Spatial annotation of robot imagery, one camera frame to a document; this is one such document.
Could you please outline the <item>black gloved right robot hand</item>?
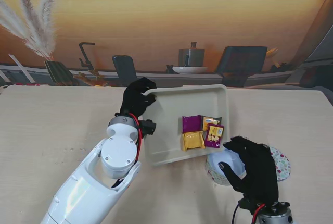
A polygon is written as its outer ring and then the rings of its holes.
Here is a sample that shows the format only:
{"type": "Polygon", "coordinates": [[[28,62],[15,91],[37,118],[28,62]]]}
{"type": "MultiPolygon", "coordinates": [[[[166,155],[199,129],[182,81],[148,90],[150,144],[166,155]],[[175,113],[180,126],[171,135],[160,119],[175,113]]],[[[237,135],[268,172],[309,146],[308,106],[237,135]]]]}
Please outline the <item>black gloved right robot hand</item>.
{"type": "Polygon", "coordinates": [[[240,178],[230,165],[220,162],[219,167],[235,191],[267,206],[278,202],[276,166],[270,148],[265,144],[252,142],[241,136],[231,138],[223,146],[237,153],[244,163],[246,175],[240,178]]]}

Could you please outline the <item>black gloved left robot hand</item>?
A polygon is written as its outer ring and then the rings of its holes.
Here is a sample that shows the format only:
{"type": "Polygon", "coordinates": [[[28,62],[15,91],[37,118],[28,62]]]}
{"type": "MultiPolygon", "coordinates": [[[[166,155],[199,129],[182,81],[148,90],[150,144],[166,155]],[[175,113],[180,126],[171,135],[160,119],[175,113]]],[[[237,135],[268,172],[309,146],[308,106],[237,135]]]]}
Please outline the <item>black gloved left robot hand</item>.
{"type": "Polygon", "coordinates": [[[146,108],[156,101],[153,94],[144,95],[144,93],[156,88],[156,84],[145,77],[132,82],[123,93],[120,114],[129,115],[131,113],[137,118],[141,116],[146,108]]]}

